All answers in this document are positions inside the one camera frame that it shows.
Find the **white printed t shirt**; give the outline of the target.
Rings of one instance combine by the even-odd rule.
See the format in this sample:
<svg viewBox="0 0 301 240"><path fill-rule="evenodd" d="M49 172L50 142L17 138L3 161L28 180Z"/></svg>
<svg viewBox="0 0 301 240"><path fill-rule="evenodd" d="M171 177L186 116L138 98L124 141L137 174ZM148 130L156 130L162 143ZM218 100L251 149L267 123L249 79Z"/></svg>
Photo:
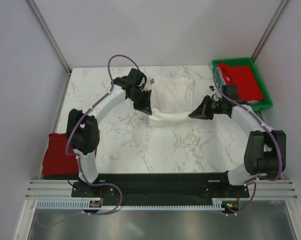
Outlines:
<svg viewBox="0 0 301 240"><path fill-rule="evenodd" d="M193 100L194 80L156 76L151 84L149 126L166 127L186 122L193 111Z"/></svg>

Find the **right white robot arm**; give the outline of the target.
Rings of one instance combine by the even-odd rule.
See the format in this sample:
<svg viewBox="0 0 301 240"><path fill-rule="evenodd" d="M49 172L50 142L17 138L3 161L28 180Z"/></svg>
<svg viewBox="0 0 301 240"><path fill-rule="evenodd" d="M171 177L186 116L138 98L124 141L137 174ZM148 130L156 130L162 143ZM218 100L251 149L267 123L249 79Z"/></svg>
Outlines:
<svg viewBox="0 0 301 240"><path fill-rule="evenodd" d="M238 186L254 179L280 179L286 169L286 133L265 124L245 101L240 101L235 85L223 85L218 92L221 97L206 95L189 118L212 120L215 115L227 115L248 136L243 163L227 171L227 180L219 184L220 193L231 197Z"/></svg>

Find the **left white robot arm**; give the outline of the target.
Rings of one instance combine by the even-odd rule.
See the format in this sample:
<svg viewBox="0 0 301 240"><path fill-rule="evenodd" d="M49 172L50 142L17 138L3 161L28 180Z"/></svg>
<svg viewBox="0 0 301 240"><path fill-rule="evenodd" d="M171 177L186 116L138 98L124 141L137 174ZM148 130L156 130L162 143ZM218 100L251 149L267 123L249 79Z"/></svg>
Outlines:
<svg viewBox="0 0 301 240"><path fill-rule="evenodd" d="M132 68L128 75L111 81L110 90L92 106L84 110L73 108L67 119L66 147L68 156L77 159L79 178L84 181L83 191L90 197L100 192L96 167L96 150L100 143L99 124L113 108L129 99L136 111L152 115L150 83L139 69Z"/></svg>

